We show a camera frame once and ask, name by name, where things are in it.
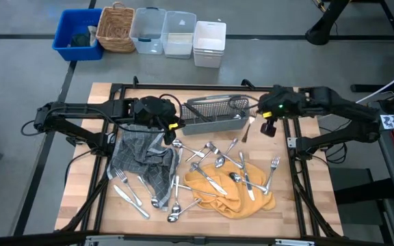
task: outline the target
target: wooden table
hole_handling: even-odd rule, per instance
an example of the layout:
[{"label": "wooden table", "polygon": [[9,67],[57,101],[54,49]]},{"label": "wooden table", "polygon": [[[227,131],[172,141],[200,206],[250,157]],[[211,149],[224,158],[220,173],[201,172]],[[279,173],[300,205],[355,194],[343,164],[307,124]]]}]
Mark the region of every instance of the wooden table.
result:
[{"label": "wooden table", "polygon": [[[111,83],[94,83],[88,103],[102,103],[108,100],[110,87]],[[165,90],[126,89],[125,97],[141,98],[144,96],[160,96],[162,93],[174,94],[181,102],[185,102],[188,98],[214,94],[231,94],[232,92],[194,90],[174,90],[173,92],[166,92]],[[258,98],[263,92],[241,93]],[[205,210],[195,206],[182,214],[176,223],[168,223],[166,219],[169,212],[165,213],[154,209],[150,204],[150,198],[147,192],[136,179],[136,175],[127,172],[129,184],[142,200],[142,208],[150,214],[150,219],[145,220],[136,209],[118,196],[113,189],[113,185],[118,185],[125,191],[127,188],[115,178],[110,180],[107,187],[107,198],[105,200],[100,231],[114,234],[299,237],[300,233],[296,215],[296,205],[294,202],[293,186],[291,183],[282,122],[277,122],[276,136],[271,138],[259,132],[261,124],[264,121],[265,120],[259,116],[250,127],[248,142],[239,142],[232,150],[232,153],[242,150],[245,154],[246,161],[260,167],[266,173],[270,172],[270,161],[275,156],[281,156],[280,164],[272,182],[272,191],[276,197],[275,209],[270,211],[260,210],[246,219],[227,219],[214,210]],[[81,126],[92,132],[101,132],[102,125],[102,120],[84,120]],[[304,136],[314,137],[319,135],[319,127],[316,118],[302,118],[300,119],[300,125]],[[177,138],[191,148],[200,149],[205,143],[212,140],[218,148],[225,150],[234,137],[241,139],[245,129],[246,127],[242,131],[207,133],[191,136],[183,136],[180,130],[176,131],[176,133]],[[86,145],[77,146],[74,156],[87,150],[88,147]],[[189,163],[185,163],[185,160],[190,155],[191,153],[186,150],[183,152],[182,163],[177,169],[177,173],[181,177],[189,170]],[[317,152],[316,155],[325,158],[324,154],[321,152]],[[217,156],[214,154],[209,155],[201,165],[213,165],[216,157]],[[55,229],[64,227],[85,202],[94,160],[95,156],[87,155],[72,164]],[[342,235],[343,231],[332,190],[328,166],[319,160],[313,159],[308,161],[308,168],[316,207],[332,228]],[[181,189],[179,193],[179,201],[183,206],[192,202],[191,192]],[[96,207],[97,205],[94,203],[88,229],[93,228]],[[304,204],[303,207],[307,232],[308,234],[312,234],[308,208]]]}]

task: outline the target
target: white cable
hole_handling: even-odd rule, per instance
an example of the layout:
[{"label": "white cable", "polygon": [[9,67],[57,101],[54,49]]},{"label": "white cable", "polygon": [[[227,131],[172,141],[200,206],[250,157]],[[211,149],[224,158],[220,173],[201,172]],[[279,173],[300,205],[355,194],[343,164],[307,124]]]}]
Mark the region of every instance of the white cable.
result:
[{"label": "white cable", "polygon": [[[357,100],[356,103],[359,104],[362,101],[367,100],[367,99],[371,98],[372,96],[375,96],[376,94],[382,92],[383,90],[385,90],[386,88],[388,88],[392,84],[394,84],[394,79],[393,79],[393,81],[391,81],[390,83],[386,84],[384,87],[382,87],[381,89],[377,90],[376,92],[374,92],[374,93],[372,93],[372,94],[370,94],[370,95],[368,95],[368,96],[366,96],[364,98],[361,98],[360,100]],[[331,115],[325,115],[324,117],[318,118],[318,120],[323,120],[324,118],[327,118],[328,116],[331,116]]]}]

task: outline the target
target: butter knife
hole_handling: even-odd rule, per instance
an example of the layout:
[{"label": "butter knife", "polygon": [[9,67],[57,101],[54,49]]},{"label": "butter knife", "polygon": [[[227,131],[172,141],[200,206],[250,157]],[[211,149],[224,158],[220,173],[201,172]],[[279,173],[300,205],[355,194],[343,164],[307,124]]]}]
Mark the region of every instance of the butter knife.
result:
[{"label": "butter knife", "polygon": [[144,211],[142,208],[140,208],[138,205],[136,205],[131,199],[130,197],[124,192],[122,191],[122,189],[120,189],[120,187],[117,187],[116,184],[114,184],[114,188],[115,191],[118,195],[120,195],[122,198],[124,198],[124,200],[126,200],[128,203],[132,204],[140,213],[141,215],[145,218],[145,219],[150,219],[150,215]]},{"label": "butter knife", "polygon": [[197,170],[197,172],[202,174],[203,177],[205,177],[209,181],[209,184],[211,184],[218,192],[220,192],[223,195],[227,195],[227,192],[225,190],[223,190],[223,188],[219,184],[217,184],[217,182],[215,180],[213,180],[203,170],[201,170],[201,168],[199,168],[199,166],[196,163],[192,163],[192,166],[190,169],[191,172],[194,170]]},{"label": "butter knife", "polygon": [[[240,151],[240,152],[238,152],[238,154],[239,154],[239,158],[241,159],[241,164],[243,165],[244,178],[246,179],[247,182],[250,182],[249,175],[247,174],[247,171],[246,171],[246,162],[244,161],[243,152]],[[247,187],[247,192],[249,193],[250,199],[252,201],[254,201],[254,194],[253,194],[252,185],[250,185],[250,183],[246,183],[246,187]]]}]

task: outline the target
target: blue plastic bin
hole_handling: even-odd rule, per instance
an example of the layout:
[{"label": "blue plastic bin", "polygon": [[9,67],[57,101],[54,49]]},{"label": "blue plastic bin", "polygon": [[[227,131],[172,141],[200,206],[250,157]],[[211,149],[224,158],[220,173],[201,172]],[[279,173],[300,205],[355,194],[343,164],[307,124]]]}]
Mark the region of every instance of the blue plastic bin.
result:
[{"label": "blue plastic bin", "polygon": [[68,47],[75,34],[88,32],[88,26],[98,26],[102,9],[64,10],[55,32],[53,49],[65,61],[99,60],[103,56],[103,47],[99,41],[94,46]]}]

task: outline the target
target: gray floor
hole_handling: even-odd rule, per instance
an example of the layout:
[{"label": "gray floor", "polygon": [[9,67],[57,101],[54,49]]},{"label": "gray floor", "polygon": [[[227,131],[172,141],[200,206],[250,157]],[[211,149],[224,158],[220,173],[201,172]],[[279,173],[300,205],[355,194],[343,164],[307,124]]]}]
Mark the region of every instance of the gray floor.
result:
[{"label": "gray floor", "polygon": [[[98,0],[96,8],[111,5]],[[228,34],[303,35],[320,11],[309,0],[130,0],[131,8],[156,6],[197,14],[199,20],[227,23]],[[394,0],[387,1],[394,13]],[[54,33],[62,10],[86,8],[88,0],[0,0],[0,33]],[[392,35],[378,4],[353,3],[337,21],[340,35]],[[42,136],[24,137],[21,125],[32,120],[37,107],[57,98],[68,63],[51,49],[52,40],[0,40],[0,236],[12,233],[16,214],[31,178]],[[237,85],[325,85],[357,100],[352,83],[385,84],[394,79],[394,42],[330,42],[313,46],[305,41],[227,40],[222,67],[198,68],[194,61],[163,55],[105,53],[101,61],[80,61],[70,84],[67,102],[85,102],[93,82],[193,83]],[[321,125],[335,128],[341,119],[329,117]],[[388,177],[376,143],[349,143],[347,161],[337,167],[371,168],[373,178]],[[40,183],[26,233],[51,232],[57,217],[64,168],[73,148],[57,134]],[[343,225],[350,238],[381,241],[378,227]]]}]

